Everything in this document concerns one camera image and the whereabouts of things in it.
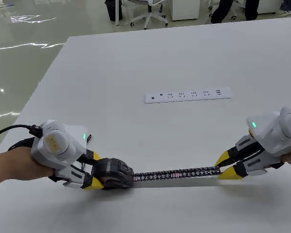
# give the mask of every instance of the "table leg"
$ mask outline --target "table leg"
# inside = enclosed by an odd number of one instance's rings
[[[119,25],[119,4],[120,0],[115,0],[115,25]]]

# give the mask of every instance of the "floor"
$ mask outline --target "floor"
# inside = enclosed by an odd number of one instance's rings
[[[15,5],[0,9],[0,129],[14,123],[68,37],[143,30],[142,22],[132,28],[129,19],[132,12],[138,15],[146,10],[146,6],[126,1],[125,18],[115,26],[109,21],[104,0],[0,0],[0,4],[11,2]],[[170,19],[167,7],[165,13]],[[260,15],[258,19],[277,16]],[[170,20],[168,26],[199,25],[207,21],[204,3],[199,19]],[[163,27],[164,23],[152,21],[148,28]]]

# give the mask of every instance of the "person's leg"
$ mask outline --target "person's leg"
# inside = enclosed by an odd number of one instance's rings
[[[213,12],[211,17],[212,23],[221,23],[222,20],[227,16],[229,10],[231,9],[233,0],[220,0],[218,9]]]
[[[247,20],[255,20],[258,17],[259,0],[247,0],[244,15]]]

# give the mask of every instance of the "white office chair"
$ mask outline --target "white office chair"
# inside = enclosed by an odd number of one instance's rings
[[[130,21],[130,26],[131,27],[133,27],[135,25],[135,21],[140,20],[142,18],[145,18],[144,29],[146,30],[147,29],[147,25],[148,25],[148,23],[149,23],[149,21],[150,21],[150,19],[152,17],[156,18],[156,19],[158,19],[160,21],[165,22],[165,26],[168,25],[168,21],[166,19],[166,15],[164,15],[164,13],[162,12],[162,10],[163,10],[162,2],[164,2],[166,0],[129,0],[129,1],[134,2],[136,4],[147,5],[147,8],[148,8],[148,12],[147,13],[139,15],[139,16],[133,18]],[[157,12],[152,12],[152,7],[156,6],[156,5],[159,5],[159,4],[161,5],[160,9]]]
[[[243,0],[242,2],[243,3],[241,3],[238,0],[233,1],[233,4],[232,4],[231,9],[230,9],[230,11],[232,13],[232,17],[231,17],[232,21],[235,21],[237,19],[237,13],[235,11],[236,7],[241,7],[241,8],[243,8],[243,10],[245,9],[246,0]],[[211,15],[214,12],[213,7],[219,5],[219,3],[220,3],[220,1],[217,1],[217,0],[208,0],[209,17],[211,17]]]

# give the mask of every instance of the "power strip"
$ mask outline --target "power strip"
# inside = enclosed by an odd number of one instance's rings
[[[204,89],[201,91],[191,90],[186,92],[160,92],[155,94],[146,94],[145,103],[216,100],[230,98],[232,98],[232,93],[228,87],[225,87],[216,89]]]

